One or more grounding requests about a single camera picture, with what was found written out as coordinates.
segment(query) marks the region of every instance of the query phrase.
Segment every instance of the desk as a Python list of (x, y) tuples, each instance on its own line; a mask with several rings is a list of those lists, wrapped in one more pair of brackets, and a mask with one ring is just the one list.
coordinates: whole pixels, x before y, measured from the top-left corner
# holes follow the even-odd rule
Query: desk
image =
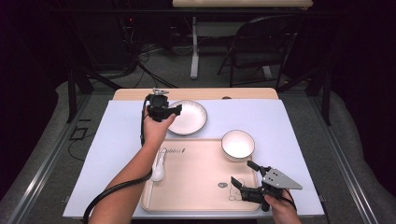
[[(221, 88), (169, 91), (167, 96), (170, 102), (183, 99), (195, 100), (207, 110), (208, 122), (205, 127), (189, 137), (221, 138), (227, 131), (234, 128), (249, 132), (256, 141), (257, 149), (253, 154), (255, 162), (264, 166), (274, 166), (303, 185), (303, 190), (292, 191), (299, 215), (306, 217), (324, 214), (286, 109), (278, 100), (275, 90)], [(64, 211), (64, 217), (81, 218), (91, 200), (105, 188), (112, 177), (140, 148), (141, 106), (143, 99), (149, 93), (152, 93), (149, 89), (122, 89), (118, 90), (113, 101), (109, 102), (78, 182)], [(224, 96), (233, 99), (218, 100)], [(233, 109), (235, 102), (240, 107), (239, 110)], [(241, 112), (246, 115), (247, 106), (249, 106), (248, 116), (241, 116)], [(272, 111), (275, 108), (278, 108), (276, 113)], [(168, 133), (166, 137), (180, 138), (171, 133)], [(269, 149), (271, 152), (269, 153), (267, 149), (264, 149), (269, 148), (268, 144), (276, 146), (276, 150)], [(134, 218), (259, 218), (270, 216), (271, 212), (263, 212), (260, 208), (249, 212), (148, 212), (140, 204), (134, 212)]]
[[(174, 7), (311, 7), (311, 0), (174, 0)], [(191, 62), (191, 79), (198, 78), (198, 36), (227, 36), (234, 35), (243, 23), (199, 23), (196, 17), (192, 18), (192, 62)]]

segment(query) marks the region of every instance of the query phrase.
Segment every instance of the black chair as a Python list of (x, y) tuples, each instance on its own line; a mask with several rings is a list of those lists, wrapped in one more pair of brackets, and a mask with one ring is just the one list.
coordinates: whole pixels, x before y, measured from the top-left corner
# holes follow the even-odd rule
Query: black chair
[(264, 77), (260, 80), (233, 83), (234, 69), (252, 67), (260, 69), (263, 66), (279, 64), (276, 79), (277, 87), (288, 47), (299, 27), (299, 18), (292, 15), (259, 17), (246, 22), (236, 32), (231, 44), (227, 44), (228, 52), (218, 71), (218, 75), (224, 66), (231, 66), (230, 87), (264, 82), (269, 79)]

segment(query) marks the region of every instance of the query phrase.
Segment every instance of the white plate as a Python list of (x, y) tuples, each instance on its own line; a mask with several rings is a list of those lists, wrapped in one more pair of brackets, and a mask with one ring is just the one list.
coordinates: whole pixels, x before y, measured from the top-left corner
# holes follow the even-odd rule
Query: white plate
[(177, 101), (169, 105), (176, 107), (182, 105), (181, 113), (169, 126), (169, 131), (180, 135), (190, 135), (198, 132), (206, 124), (207, 114), (204, 107), (195, 101)]

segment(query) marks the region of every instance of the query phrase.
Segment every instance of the beige tray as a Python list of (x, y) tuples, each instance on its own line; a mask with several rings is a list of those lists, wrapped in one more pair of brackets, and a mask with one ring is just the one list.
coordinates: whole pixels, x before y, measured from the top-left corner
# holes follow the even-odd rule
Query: beige tray
[(146, 183), (141, 205), (148, 211), (253, 211), (259, 205), (241, 201), (231, 176), (257, 188), (256, 173), (245, 162), (229, 161), (221, 139), (167, 139), (165, 176)]

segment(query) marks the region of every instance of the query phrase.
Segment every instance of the white tabletop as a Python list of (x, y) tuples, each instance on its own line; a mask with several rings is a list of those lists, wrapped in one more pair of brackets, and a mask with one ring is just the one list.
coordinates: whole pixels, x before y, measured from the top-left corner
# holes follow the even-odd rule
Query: white tabletop
[(311, 0), (174, 0), (174, 7), (311, 7)]
[[(205, 127), (189, 138), (221, 138), (230, 130), (249, 133), (256, 143), (254, 161), (272, 166), (303, 186), (292, 190), (299, 216), (321, 216), (311, 176), (299, 148), (286, 109), (280, 100), (199, 100), (207, 111)], [(64, 217), (81, 218), (92, 199), (138, 151), (143, 101), (110, 101), (78, 182), (65, 208)], [(168, 133), (167, 138), (179, 136)], [(261, 177), (257, 174), (258, 183)], [(135, 218), (269, 217), (260, 208), (253, 212), (148, 212), (139, 204)]]

